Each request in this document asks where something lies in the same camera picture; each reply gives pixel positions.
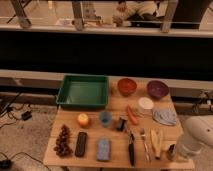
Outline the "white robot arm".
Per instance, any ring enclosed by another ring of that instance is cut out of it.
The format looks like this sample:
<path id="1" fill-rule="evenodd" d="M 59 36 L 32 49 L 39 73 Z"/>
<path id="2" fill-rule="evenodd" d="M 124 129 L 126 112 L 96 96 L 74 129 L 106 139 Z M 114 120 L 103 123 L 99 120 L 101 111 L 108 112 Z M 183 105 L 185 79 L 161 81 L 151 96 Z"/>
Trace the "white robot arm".
<path id="1" fill-rule="evenodd" d="M 198 155 L 204 145 L 213 148 L 213 116 L 193 116 L 184 122 L 184 132 L 168 156 L 175 162 L 187 162 Z"/>

